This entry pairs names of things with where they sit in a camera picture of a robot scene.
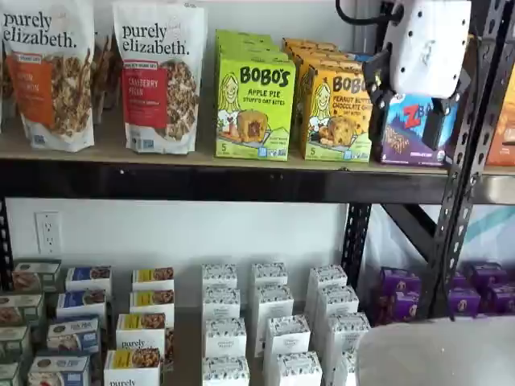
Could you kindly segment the white gripper with holes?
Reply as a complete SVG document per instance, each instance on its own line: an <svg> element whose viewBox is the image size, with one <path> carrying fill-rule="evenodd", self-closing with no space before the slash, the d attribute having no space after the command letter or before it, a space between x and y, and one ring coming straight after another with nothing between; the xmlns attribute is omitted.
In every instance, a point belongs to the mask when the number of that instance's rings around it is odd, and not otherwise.
<svg viewBox="0 0 515 386"><path fill-rule="evenodd" d="M445 120L471 83L462 65L472 3L396 1L393 11L402 17L389 23L384 48L363 63L373 105L369 136L382 136L395 93L432 97L422 142L436 150Z"/></svg>

